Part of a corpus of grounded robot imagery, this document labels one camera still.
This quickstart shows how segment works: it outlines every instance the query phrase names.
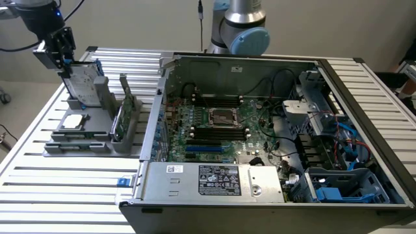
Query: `blue cable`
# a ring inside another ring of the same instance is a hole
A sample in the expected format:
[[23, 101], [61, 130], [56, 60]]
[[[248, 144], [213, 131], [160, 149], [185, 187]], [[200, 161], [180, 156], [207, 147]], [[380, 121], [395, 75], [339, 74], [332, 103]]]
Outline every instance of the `blue cable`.
[[340, 122], [339, 122], [339, 123], [335, 123], [335, 125], [339, 125], [343, 129], [351, 131], [352, 136], [353, 136], [355, 138], [357, 137], [357, 134], [359, 134], [357, 130], [352, 129], [351, 127], [348, 127], [345, 124], [340, 123]]

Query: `blue latch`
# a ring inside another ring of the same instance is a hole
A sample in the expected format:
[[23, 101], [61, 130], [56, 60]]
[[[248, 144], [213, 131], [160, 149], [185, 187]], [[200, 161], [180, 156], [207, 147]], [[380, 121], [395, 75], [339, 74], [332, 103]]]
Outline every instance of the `blue latch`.
[[319, 188], [316, 190], [317, 200], [320, 202], [331, 202], [331, 203], [369, 203], [375, 194], [367, 194], [359, 197], [341, 197], [337, 188]]
[[131, 179], [119, 178], [117, 180], [117, 188], [128, 188], [131, 186]]

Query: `pcie slot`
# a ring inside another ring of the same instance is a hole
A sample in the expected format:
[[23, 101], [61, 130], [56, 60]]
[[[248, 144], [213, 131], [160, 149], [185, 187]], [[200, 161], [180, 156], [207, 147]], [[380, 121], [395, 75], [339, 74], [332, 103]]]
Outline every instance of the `pcie slot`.
[[187, 152], [212, 152], [212, 153], [221, 153], [224, 152], [223, 147], [197, 147], [197, 146], [188, 146], [185, 148]]
[[187, 140], [187, 145], [221, 146], [221, 141], [219, 140]]

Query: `green circuit board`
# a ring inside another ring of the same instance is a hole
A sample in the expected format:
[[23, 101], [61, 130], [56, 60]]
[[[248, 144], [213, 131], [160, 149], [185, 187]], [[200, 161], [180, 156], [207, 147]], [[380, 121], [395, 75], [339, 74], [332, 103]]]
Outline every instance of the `green circuit board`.
[[[215, 124], [209, 122], [209, 110], [227, 111], [231, 108], [215, 108], [215, 107], [196, 107], [187, 99], [171, 99], [168, 103], [172, 103], [167, 108], [168, 126], [169, 126], [169, 142], [171, 149], [168, 155], [168, 161], [171, 162], [187, 162], [187, 161], [208, 161], [208, 162], [224, 162], [248, 163], [248, 161], [259, 156], [267, 155], [264, 150], [264, 143], [272, 145], [276, 141], [273, 138], [265, 136], [259, 127], [259, 118], [263, 114], [263, 102], [256, 99], [247, 99], [244, 103], [235, 108], [235, 115], [237, 118], [237, 125], [233, 128], [248, 128], [251, 137], [247, 140], [221, 140], [221, 153], [199, 153], [195, 154], [195, 158], [187, 158], [187, 140], [192, 139], [189, 136], [191, 127], [224, 127], [231, 123], [219, 120]], [[269, 113], [264, 113], [261, 119], [265, 121], [269, 118]], [[268, 128], [267, 124], [263, 127], [263, 131], [269, 135], [275, 135], [273, 129]]]

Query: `slatted aluminum surface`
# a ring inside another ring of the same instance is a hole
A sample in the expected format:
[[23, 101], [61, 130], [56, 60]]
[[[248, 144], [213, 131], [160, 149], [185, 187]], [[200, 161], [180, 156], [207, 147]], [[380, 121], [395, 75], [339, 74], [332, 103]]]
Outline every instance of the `slatted aluminum surface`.
[[[141, 147], [160, 78], [159, 56], [157, 51], [99, 48], [85, 57], [87, 60], [101, 60], [111, 91], [119, 98], [123, 97], [119, 74], [128, 73], [132, 93], [144, 102], [135, 147]], [[372, 121], [380, 127], [381, 134], [387, 136], [409, 172], [416, 176], [413, 164], [416, 159], [413, 149], [408, 145], [415, 136], [409, 129], [415, 126], [408, 123], [400, 111], [395, 110], [395, 104], [383, 96], [383, 92], [375, 89], [372, 78], [365, 76], [365, 72], [352, 59], [331, 58], [329, 63], [367, 113], [375, 116]], [[68, 109], [64, 101], [67, 98], [68, 94], [61, 85], [0, 164], [0, 234], [133, 233], [115, 205], [115, 197], [116, 194], [128, 196], [132, 193], [132, 188], [116, 188], [116, 182], [117, 178], [135, 174], [139, 167], [137, 156], [131, 158], [41, 156], [44, 143], [51, 139], [52, 130]], [[400, 140], [397, 135], [405, 136], [405, 140]], [[415, 230], [409, 229], [412, 227], [416, 228], [416, 223], [404, 229], [389, 227], [373, 233], [409, 234], [415, 233]]]

